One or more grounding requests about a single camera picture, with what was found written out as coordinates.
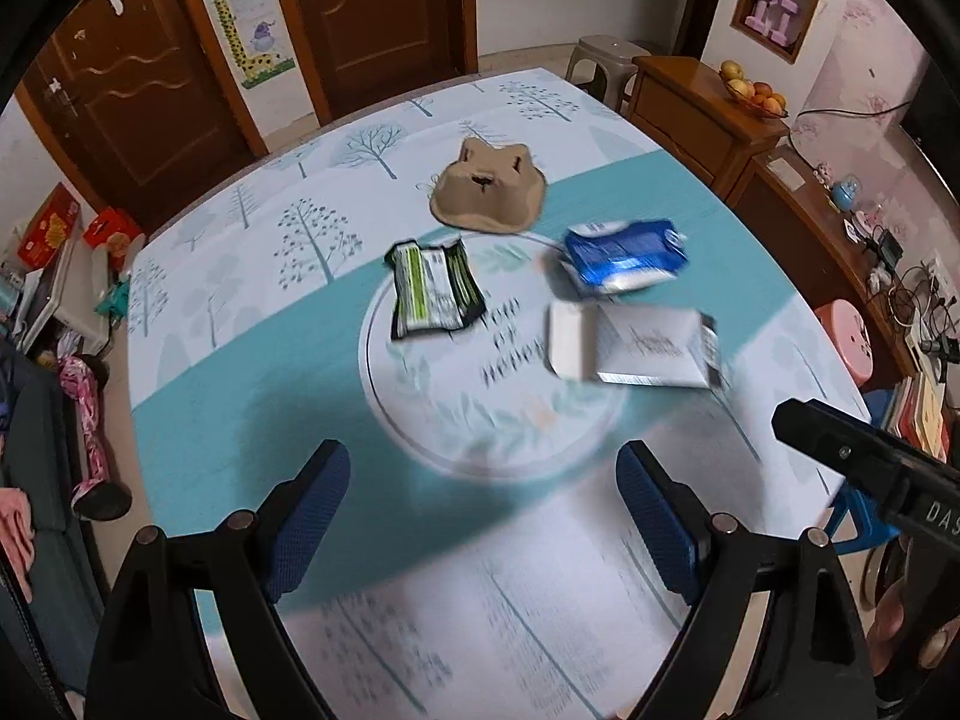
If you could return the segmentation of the person right hand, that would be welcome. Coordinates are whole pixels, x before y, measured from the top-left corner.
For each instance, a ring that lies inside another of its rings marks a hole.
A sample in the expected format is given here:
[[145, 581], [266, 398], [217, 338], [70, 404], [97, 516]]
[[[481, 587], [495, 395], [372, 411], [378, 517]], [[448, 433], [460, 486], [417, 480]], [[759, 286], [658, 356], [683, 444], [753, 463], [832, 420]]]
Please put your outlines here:
[[[889, 667], [896, 651], [905, 644], [908, 632], [916, 626], [916, 619], [908, 617], [907, 587], [907, 579], [899, 578], [875, 606], [874, 622], [866, 637], [875, 676]], [[939, 667], [957, 634], [958, 617], [944, 622], [935, 631], [926, 632], [916, 655], [916, 665], [928, 671]]]

